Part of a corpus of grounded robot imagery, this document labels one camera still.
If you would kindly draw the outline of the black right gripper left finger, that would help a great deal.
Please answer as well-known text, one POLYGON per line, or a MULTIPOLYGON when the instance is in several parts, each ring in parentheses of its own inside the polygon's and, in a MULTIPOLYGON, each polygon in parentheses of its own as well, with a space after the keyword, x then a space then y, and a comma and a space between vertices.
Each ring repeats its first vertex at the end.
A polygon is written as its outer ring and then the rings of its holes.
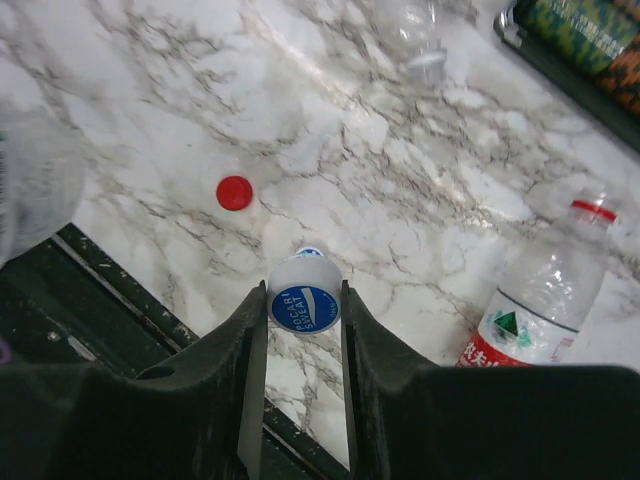
POLYGON ((129 379, 94 363, 1 371, 5 479, 255 479, 266 377, 266 288, 129 379))

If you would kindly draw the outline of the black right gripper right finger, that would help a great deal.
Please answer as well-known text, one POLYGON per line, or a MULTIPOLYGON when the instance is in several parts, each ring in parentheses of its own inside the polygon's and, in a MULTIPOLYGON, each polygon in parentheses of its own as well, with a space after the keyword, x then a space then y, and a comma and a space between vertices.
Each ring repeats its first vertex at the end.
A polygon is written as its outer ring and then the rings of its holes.
POLYGON ((639 376, 617 366, 441 367, 341 291, 355 479, 635 479, 639 376))

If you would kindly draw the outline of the white blue Pocari cap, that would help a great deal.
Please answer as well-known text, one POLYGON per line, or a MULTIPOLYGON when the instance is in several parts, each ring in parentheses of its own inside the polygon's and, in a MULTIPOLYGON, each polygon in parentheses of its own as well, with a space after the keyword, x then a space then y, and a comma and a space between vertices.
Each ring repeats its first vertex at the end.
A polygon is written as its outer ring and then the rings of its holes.
POLYGON ((342 274, 327 257, 292 255, 267 281, 267 309, 278 327, 298 335, 321 333, 341 317, 342 274))

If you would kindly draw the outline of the Pocari Sweat clear bottle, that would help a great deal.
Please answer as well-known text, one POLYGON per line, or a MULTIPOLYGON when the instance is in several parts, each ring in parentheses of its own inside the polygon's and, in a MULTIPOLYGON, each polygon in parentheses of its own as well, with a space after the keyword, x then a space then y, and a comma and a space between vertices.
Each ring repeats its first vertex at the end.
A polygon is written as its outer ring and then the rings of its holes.
POLYGON ((81 142, 42 109, 1 105, 1 262, 47 240, 73 218, 85 182, 81 142))

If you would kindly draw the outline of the clear unlabelled plastic bottle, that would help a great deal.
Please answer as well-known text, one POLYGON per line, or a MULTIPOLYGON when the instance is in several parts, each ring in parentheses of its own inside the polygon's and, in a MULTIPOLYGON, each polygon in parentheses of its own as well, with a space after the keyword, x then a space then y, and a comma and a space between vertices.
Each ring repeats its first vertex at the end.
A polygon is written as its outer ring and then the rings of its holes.
POLYGON ((448 57, 442 37, 448 15, 441 1, 372 2, 373 20, 384 50, 408 80, 435 87, 448 57))

